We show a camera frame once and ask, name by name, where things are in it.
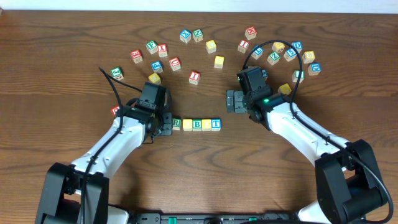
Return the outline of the green R letter block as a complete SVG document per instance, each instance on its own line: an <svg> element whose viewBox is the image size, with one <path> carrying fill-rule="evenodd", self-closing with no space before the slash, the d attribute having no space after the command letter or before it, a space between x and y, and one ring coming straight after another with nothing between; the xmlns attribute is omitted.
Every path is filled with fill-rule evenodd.
<svg viewBox="0 0 398 224"><path fill-rule="evenodd" d="M172 119L172 129L179 131L181 128L181 122L182 122L181 119L173 118Z"/></svg>

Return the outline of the blue T letter block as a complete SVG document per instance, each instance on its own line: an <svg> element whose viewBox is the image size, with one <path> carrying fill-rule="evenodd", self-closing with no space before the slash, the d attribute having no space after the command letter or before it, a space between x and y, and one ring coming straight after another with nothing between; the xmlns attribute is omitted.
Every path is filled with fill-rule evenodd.
<svg viewBox="0 0 398 224"><path fill-rule="evenodd" d="M212 131L220 131L221 130L221 120L220 119L212 119L211 120L211 130Z"/></svg>

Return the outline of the green B letter block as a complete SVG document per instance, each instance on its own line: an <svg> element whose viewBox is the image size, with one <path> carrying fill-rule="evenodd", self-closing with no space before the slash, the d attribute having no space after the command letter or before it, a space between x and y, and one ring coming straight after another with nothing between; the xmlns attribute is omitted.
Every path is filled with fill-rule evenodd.
<svg viewBox="0 0 398 224"><path fill-rule="evenodd" d="M202 120L201 119L194 119L192 131L202 131Z"/></svg>

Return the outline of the yellow O letter block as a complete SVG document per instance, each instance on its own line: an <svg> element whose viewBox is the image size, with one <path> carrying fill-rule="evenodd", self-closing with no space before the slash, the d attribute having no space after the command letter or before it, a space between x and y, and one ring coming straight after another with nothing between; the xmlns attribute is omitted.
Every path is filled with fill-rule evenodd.
<svg viewBox="0 0 398 224"><path fill-rule="evenodd" d="M211 119L203 119L201 121L202 131L211 131Z"/></svg>

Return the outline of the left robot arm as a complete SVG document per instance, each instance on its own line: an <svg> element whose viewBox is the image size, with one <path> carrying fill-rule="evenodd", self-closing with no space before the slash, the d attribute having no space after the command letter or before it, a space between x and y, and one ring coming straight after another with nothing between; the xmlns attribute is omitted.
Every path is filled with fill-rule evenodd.
<svg viewBox="0 0 398 224"><path fill-rule="evenodd" d="M109 204L114 174L146 139L172 134L168 89L145 83L139 98L112 109L114 121L84 155L47 171L36 223L128 223L131 213Z"/></svg>

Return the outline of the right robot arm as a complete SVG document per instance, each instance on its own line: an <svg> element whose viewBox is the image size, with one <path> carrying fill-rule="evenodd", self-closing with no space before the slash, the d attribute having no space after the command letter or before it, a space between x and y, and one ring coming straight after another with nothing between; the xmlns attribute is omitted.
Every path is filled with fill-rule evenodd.
<svg viewBox="0 0 398 224"><path fill-rule="evenodd" d="M296 213L299 223L367 223L369 212L390 205L391 196L372 147L338 137L303 114L292 100L274 93L259 67L237 74L241 90L228 90L227 110L247 113L299 150L314 166L317 200Z"/></svg>

